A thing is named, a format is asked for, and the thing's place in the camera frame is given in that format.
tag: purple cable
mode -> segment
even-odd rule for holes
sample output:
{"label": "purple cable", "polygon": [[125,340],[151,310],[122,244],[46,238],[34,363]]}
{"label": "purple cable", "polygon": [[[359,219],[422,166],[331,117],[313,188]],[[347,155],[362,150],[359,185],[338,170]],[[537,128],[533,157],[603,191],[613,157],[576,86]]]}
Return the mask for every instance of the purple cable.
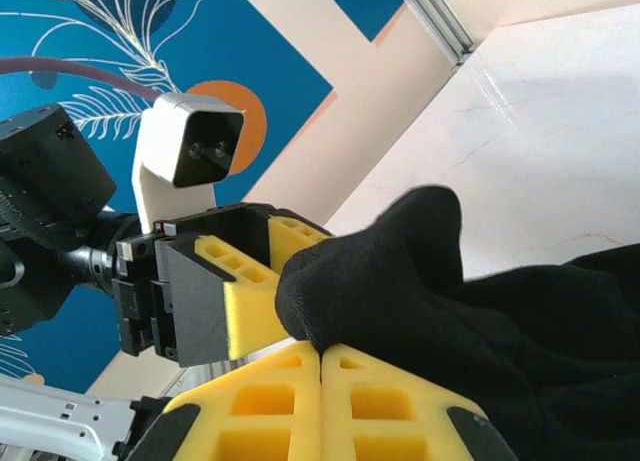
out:
{"label": "purple cable", "polygon": [[0,58],[0,75],[10,73],[22,73],[25,71],[53,71],[56,73],[73,74],[83,78],[93,79],[115,88],[120,88],[132,94],[136,94],[148,101],[154,101],[160,93],[141,84],[129,81],[127,78],[115,73],[95,68],[87,64],[65,61],[58,58],[44,58],[40,56],[16,56],[12,58]]}

